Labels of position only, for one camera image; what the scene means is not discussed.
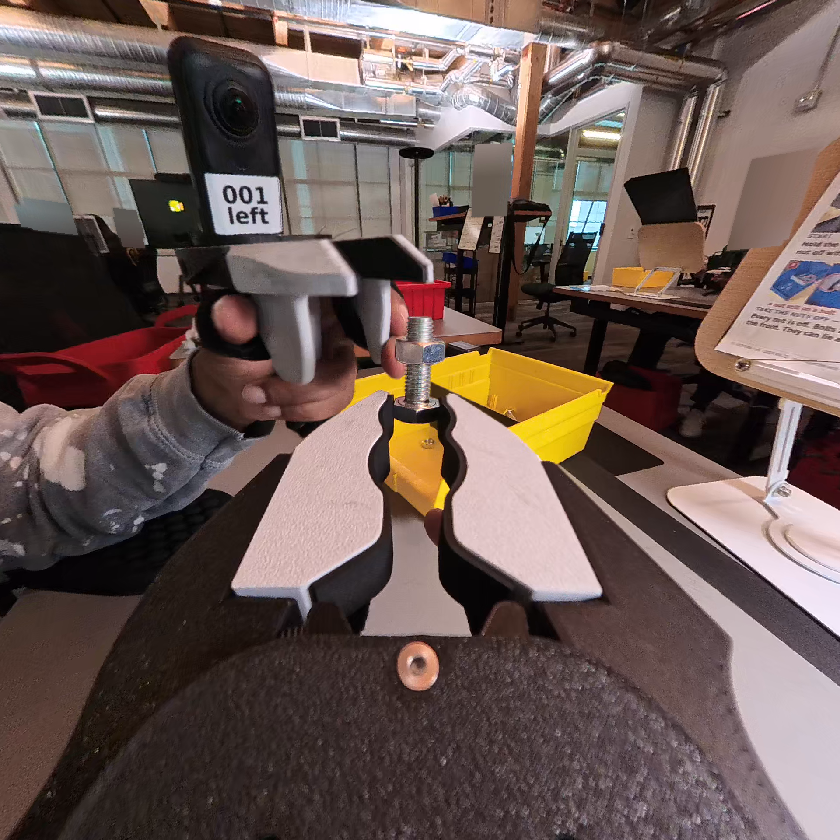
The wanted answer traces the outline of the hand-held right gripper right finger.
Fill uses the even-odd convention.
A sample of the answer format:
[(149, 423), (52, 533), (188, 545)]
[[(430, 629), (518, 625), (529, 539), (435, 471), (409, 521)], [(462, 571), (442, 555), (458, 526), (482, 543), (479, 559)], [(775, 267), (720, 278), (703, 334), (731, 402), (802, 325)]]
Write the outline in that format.
[(438, 576), (470, 621), (500, 602), (597, 601), (603, 587), (544, 462), (496, 416), (447, 394), (437, 422), (448, 488)]

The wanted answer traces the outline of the grey table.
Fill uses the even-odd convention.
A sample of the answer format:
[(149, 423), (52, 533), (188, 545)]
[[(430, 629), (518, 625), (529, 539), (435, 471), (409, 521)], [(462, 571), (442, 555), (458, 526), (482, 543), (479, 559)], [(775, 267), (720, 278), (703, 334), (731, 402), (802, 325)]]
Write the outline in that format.
[(446, 345), (462, 342), (487, 347), (500, 344), (503, 338), (499, 328), (452, 308), (444, 308), (444, 316), (433, 320), (433, 326), (435, 338)]

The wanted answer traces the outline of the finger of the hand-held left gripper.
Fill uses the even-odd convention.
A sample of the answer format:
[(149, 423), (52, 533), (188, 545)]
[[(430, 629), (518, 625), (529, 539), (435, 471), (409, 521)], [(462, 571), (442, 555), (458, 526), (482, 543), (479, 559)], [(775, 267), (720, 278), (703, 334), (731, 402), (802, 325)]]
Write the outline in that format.
[(332, 300), (335, 315), (348, 338), (380, 364), (391, 337), (392, 284), (401, 281), (431, 287), (432, 261), (400, 234), (345, 239), (333, 245), (358, 280), (355, 294)]
[(322, 350), (320, 300), (355, 296), (356, 272), (329, 238), (232, 245), (224, 264), (234, 289), (255, 305), (276, 374), (290, 384), (311, 383)]

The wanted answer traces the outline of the red bag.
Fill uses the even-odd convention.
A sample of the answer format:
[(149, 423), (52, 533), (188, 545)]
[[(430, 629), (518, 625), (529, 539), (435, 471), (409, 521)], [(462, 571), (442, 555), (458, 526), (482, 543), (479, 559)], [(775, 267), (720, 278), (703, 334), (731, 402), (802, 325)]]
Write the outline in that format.
[(600, 378), (612, 384), (605, 406), (655, 432), (679, 419), (683, 382), (678, 376), (613, 360), (606, 362)]

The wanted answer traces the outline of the black floor lamp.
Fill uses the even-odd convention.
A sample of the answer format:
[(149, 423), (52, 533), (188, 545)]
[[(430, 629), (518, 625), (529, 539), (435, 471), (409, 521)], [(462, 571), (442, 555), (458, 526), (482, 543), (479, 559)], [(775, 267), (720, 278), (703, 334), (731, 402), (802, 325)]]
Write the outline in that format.
[(434, 156), (434, 150), (423, 146), (406, 146), (398, 151), (400, 157), (412, 164), (413, 173), (413, 245), (419, 249), (420, 239), (420, 201), (421, 201), (421, 174), (423, 163)]

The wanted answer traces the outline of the printed instruction sheet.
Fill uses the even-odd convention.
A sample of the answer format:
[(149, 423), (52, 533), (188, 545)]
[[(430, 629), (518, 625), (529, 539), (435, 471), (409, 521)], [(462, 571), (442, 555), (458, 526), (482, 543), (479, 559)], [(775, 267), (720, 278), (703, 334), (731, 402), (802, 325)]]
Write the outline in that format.
[(748, 361), (839, 363), (839, 177), (717, 345)]

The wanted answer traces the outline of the red plastic crate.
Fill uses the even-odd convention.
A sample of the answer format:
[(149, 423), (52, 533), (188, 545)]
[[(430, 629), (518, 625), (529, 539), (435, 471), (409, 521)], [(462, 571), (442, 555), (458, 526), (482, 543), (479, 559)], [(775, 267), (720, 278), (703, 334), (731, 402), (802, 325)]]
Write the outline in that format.
[(1, 372), (12, 376), (26, 406), (50, 404), (66, 410), (104, 404), (137, 375), (172, 368), (187, 327), (173, 323), (196, 315), (192, 304), (162, 313), (151, 327), (116, 334), (54, 353), (7, 353)]

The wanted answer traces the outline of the black standing desk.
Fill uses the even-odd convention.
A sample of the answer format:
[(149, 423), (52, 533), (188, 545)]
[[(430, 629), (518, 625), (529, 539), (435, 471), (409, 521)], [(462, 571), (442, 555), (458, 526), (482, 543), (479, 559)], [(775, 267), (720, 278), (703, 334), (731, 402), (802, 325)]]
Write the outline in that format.
[(531, 221), (548, 223), (552, 212), (548, 205), (524, 198), (512, 200), (500, 224), (500, 250), (497, 268), (496, 291), (493, 306), (492, 325), (504, 337), (509, 321), (513, 320), (519, 303), (521, 280), (517, 279), (524, 269), (518, 267), (518, 227)]

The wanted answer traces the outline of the yellow plastic bin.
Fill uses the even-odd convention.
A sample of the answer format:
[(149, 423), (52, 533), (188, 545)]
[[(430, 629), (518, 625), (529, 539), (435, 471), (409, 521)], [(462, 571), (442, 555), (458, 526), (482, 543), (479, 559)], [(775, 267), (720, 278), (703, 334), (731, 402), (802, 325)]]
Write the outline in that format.
[(612, 272), (612, 285), (625, 291), (655, 293), (667, 288), (678, 275), (674, 268), (620, 267)]
[[(601, 378), (496, 348), (437, 364), (433, 392), (452, 392), (497, 415), (542, 461), (558, 464), (584, 448), (612, 384)], [(511, 408), (519, 422), (503, 412)], [(434, 449), (419, 446), (436, 438)], [(444, 450), (435, 426), (394, 422), (391, 471), (385, 483), (420, 514), (438, 507), (448, 490), (441, 477)]]

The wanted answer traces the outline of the red plastic bin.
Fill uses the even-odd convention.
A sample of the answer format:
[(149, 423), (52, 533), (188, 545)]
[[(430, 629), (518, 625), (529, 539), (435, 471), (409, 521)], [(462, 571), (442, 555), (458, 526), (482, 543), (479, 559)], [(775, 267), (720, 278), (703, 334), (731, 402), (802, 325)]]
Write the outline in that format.
[(409, 317), (443, 320), (447, 295), (452, 286), (449, 281), (422, 283), (399, 280), (392, 284), (402, 296)]

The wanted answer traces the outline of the wooden support post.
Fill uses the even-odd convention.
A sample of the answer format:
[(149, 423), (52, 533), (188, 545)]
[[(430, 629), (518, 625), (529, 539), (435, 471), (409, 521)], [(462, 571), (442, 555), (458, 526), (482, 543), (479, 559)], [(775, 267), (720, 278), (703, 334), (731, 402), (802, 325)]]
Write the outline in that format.
[(518, 110), (513, 143), (510, 199), (529, 200), (536, 148), (547, 45), (533, 41), (521, 53)]

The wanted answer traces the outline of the silver air duct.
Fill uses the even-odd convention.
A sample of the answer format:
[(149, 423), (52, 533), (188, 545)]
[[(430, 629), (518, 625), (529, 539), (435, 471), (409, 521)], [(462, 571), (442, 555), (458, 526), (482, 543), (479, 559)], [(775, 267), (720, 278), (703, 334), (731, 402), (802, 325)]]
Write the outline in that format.
[[(143, 129), (178, 130), (181, 123), (167, 75), (91, 68), (69, 61), (2, 56), (2, 119), (43, 117), (36, 95), (81, 97), (81, 119)], [(370, 95), (275, 87), (277, 133), (301, 139), (301, 118), (337, 119), (339, 140), (391, 147), (414, 146), (422, 122), (414, 100), (408, 111), (393, 110), (393, 102)]]

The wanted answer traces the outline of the dark wall monitor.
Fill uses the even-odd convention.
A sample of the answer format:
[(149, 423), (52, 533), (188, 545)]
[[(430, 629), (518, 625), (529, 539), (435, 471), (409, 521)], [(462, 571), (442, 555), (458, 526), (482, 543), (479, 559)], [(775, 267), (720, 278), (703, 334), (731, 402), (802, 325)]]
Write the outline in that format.
[(189, 174), (156, 173), (129, 179), (146, 240), (155, 249), (181, 249), (202, 243), (200, 201)]

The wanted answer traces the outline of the wooden top desk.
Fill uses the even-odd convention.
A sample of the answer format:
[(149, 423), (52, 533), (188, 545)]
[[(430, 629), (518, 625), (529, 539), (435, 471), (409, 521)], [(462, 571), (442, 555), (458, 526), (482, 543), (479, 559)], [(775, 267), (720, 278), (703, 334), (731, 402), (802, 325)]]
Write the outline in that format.
[(570, 300), (570, 310), (593, 321), (583, 372), (594, 375), (601, 368), (607, 327), (618, 324), (637, 331), (626, 362), (639, 369), (656, 368), (668, 341), (694, 347), (702, 320), (713, 300), (699, 297), (661, 298), (593, 287), (561, 287), (557, 292)]

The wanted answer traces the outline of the person's left forearm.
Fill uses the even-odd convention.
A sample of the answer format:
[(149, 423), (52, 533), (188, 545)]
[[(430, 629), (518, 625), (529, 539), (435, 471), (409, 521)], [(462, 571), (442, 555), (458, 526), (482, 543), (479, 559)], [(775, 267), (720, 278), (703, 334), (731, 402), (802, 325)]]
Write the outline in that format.
[(43, 571), (132, 537), (194, 501), (273, 427), (240, 432), (209, 414), (188, 362), (137, 375), (95, 408), (2, 404), (2, 573)]

